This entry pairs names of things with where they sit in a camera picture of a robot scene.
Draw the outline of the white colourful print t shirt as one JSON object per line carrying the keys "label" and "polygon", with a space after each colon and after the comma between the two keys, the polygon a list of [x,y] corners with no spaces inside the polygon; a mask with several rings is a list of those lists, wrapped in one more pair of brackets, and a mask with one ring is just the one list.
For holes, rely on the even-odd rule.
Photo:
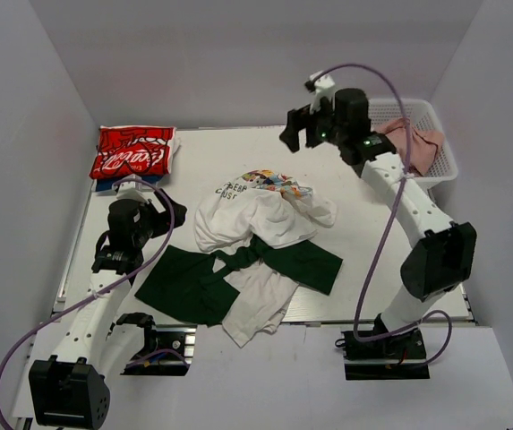
{"label": "white colourful print t shirt", "polygon": [[212,252],[246,244],[254,236],[272,248],[296,245],[334,226],[337,205],[295,177],[253,170],[203,198],[194,214],[197,246]]}

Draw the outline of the green and white t shirt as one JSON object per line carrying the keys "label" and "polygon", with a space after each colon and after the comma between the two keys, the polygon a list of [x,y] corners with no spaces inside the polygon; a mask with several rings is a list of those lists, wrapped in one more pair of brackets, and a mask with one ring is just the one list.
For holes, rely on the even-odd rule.
{"label": "green and white t shirt", "polygon": [[342,263],[309,240],[273,248],[253,236],[210,254],[169,246],[135,296],[179,322],[219,325],[243,347],[277,331],[298,288],[329,295]]}

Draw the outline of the pink t shirt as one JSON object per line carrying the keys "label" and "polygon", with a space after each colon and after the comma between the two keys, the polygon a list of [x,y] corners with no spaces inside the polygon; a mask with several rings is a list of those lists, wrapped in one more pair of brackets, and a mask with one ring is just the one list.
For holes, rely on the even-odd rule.
{"label": "pink t shirt", "polygon": [[417,176],[425,176],[439,157],[445,142],[444,133],[438,130],[424,131],[410,125],[403,117],[392,119],[383,125],[377,125],[376,133],[384,134],[397,149],[403,162],[406,161],[406,131],[411,131],[411,156],[409,170]]}

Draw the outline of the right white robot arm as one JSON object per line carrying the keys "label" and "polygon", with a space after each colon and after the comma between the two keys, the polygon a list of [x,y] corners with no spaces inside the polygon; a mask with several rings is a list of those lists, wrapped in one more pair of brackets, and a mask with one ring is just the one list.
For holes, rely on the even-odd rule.
{"label": "right white robot arm", "polygon": [[291,109],[279,139],[292,152],[324,142],[380,196],[391,221],[404,230],[411,251],[400,267],[402,285],[376,318],[375,349],[394,357],[406,346],[405,332],[423,321],[432,306],[470,276],[477,233],[471,223],[457,223],[435,206],[410,176],[407,157],[391,139],[372,130],[369,101],[362,90],[338,90],[312,104]]}

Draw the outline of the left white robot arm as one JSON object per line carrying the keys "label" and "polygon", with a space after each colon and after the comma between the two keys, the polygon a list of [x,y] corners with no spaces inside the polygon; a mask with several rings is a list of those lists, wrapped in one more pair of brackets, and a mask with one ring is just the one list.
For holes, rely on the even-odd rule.
{"label": "left white robot arm", "polygon": [[107,230],[98,238],[91,265],[88,304],[50,357],[29,370],[30,393],[39,425],[58,429],[100,429],[110,407],[111,376],[123,372],[135,354],[150,357],[158,335],[149,314],[119,314],[138,271],[143,248],[184,224],[187,209],[164,192],[163,211],[139,192],[116,198],[108,207]]}

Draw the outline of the folded blue shirt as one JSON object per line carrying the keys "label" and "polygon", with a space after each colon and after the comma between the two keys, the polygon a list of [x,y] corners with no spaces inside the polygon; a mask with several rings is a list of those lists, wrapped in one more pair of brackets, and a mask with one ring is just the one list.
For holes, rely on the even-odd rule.
{"label": "folded blue shirt", "polygon": [[[144,182],[147,182],[149,184],[157,185],[161,179],[163,178],[163,175],[146,175],[146,176],[139,176],[139,179],[143,180]],[[123,177],[117,177],[117,178],[111,178],[111,179],[97,179],[96,184],[94,187],[95,193],[103,193],[103,194],[115,194],[117,186],[115,185],[116,182],[123,179]]]}

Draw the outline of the folded white shirt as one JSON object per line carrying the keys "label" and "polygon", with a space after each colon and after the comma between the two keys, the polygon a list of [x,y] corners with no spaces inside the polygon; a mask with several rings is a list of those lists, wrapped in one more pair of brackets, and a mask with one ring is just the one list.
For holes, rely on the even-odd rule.
{"label": "folded white shirt", "polygon": [[181,136],[176,134],[175,137],[170,141],[169,152],[167,158],[167,173],[171,174],[173,171],[175,155],[182,146]]}

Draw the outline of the folded red coca-cola shirt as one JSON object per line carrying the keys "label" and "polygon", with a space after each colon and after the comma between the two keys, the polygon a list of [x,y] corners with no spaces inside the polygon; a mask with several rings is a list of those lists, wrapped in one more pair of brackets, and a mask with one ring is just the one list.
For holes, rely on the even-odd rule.
{"label": "folded red coca-cola shirt", "polygon": [[89,176],[97,180],[167,175],[169,144],[175,135],[172,126],[101,126]]}

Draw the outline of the white plastic basket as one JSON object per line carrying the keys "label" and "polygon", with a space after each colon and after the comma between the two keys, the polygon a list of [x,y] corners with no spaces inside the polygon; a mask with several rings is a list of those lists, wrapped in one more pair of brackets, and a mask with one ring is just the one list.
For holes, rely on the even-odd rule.
{"label": "white plastic basket", "polygon": [[409,170],[424,190],[457,177],[457,165],[432,105],[422,99],[404,99],[400,109],[394,99],[371,99],[372,129],[384,134],[406,157],[406,130],[412,133]]}

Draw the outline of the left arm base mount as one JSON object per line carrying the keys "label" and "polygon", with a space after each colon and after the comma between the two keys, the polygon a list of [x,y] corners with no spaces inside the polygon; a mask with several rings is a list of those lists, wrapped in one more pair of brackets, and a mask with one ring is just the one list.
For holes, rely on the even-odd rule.
{"label": "left arm base mount", "polygon": [[152,315],[122,314],[112,326],[136,328],[141,345],[122,372],[126,376],[185,376],[192,363],[196,329],[160,326]]}

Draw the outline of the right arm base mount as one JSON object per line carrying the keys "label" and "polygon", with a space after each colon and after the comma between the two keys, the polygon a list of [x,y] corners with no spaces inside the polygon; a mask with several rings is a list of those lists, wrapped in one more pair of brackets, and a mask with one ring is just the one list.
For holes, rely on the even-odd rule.
{"label": "right arm base mount", "polygon": [[428,380],[423,335],[417,328],[384,340],[358,341],[343,331],[335,341],[343,351],[347,381]]}

